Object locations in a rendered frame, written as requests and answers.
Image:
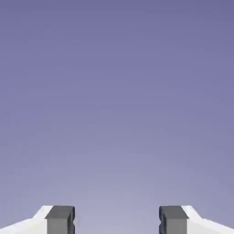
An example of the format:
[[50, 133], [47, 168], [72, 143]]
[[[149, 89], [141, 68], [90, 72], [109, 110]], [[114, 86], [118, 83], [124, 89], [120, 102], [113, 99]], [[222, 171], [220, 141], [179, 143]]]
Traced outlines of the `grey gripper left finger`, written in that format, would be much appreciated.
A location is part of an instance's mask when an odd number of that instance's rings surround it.
[[43, 205], [32, 217], [0, 228], [0, 234], [75, 234], [75, 207]]

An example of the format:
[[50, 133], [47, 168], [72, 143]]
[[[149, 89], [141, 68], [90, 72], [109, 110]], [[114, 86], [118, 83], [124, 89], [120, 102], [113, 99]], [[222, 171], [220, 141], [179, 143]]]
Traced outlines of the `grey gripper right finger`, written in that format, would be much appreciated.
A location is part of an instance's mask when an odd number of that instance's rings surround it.
[[202, 218], [191, 205], [159, 207], [159, 234], [234, 234], [234, 228]]

